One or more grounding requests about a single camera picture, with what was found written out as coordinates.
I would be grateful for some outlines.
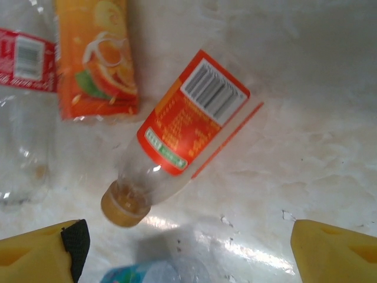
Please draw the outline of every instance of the red bottle label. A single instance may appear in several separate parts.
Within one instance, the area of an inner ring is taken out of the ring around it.
[[[0,28],[0,84],[56,92],[55,44]]]
[[[141,126],[138,140],[164,170],[179,175],[249,98],[250,91],[201,50]]]

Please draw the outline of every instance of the bottle cap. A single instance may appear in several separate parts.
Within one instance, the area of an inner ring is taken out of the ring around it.
[[[139,210],[138,213],[132,213],[124,209],[121,204],[117,202],[113,195],[114,188],[117,187],[117,182],[113,182],[108,188],[101,201],[101,208],[106,218],[113,224],[121,227],[136,226],[144,217],[147,216],[151,207],[148,206]]]

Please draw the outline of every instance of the bottle label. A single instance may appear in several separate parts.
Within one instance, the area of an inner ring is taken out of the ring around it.
[[[117,268],[108,272],[101,283],[174,283],[179,274],[167,261]]]
[[[250,91],[200,50],[137,133],[145,152],[179,175],[250,98]]]
[[[57,0],[56,14],[62,117],[136,114],[127,1]]]
[[[0,84],[56,92],[55,44],[0,28]]]

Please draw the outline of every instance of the white marble surface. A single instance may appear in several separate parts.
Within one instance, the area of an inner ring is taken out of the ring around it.
[[[264,83],[266,105],[201,175],[120,229],[100,211],[140,124],[59,125],[55,187],[1,213],[0,237],[85,218],[82,283],[114,266],[193,254],[214,283],[299,283],[294,219],[377,236],[377,2],[129,0],[138,82],[157,101],[209,36]]]

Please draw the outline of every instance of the plastic bottle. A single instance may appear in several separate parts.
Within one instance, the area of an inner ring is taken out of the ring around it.
[[[54,33],[49,28],[52,21],[48,22],[53,15],[47,15],[45,4],[52,5],[40,0],[0,2],[0,206],[43,197],[42,187],[50,172],[49,154],[58,108],[56,95],[51,93],[55,84],[54,69],[51,67],[47,73],[50,65],[44,66],[48,63],[47,52],[51,66],[54,65]],[[44,47],[28,53],[30,46]],[[35,56],[35,51],[40,52],[39,55]],[[25,68],[33,69],[33,65],[39,64],[43,79],[25,79]],[[43,86],[44,91],[36,90],[38,87],[16,86],[25,82],[39,84],[39,87],[41,83],[48,85]]]
[[[211,78],[206,82],[209,87],[202,91],[207,76]],[[216,92],[217,106],[205,102],[210,101],[213,82],[221,90]],[[111,184],[101,202],[110,221],[123,227],[138,224],[152,205],[174,195],[194,178],[258,111],[263,103],[251,96],[241,82],[248,87],[256,85],[220,44],[210,42],[198,52],[128,145],[118,180]],[[230,104],[226,104],[227,96],[233,99]],[[158,136],[164,123],[168,126]]]
[[[199,260],[181,256],[113,269],[101,283],[211,283],[211,279]]]

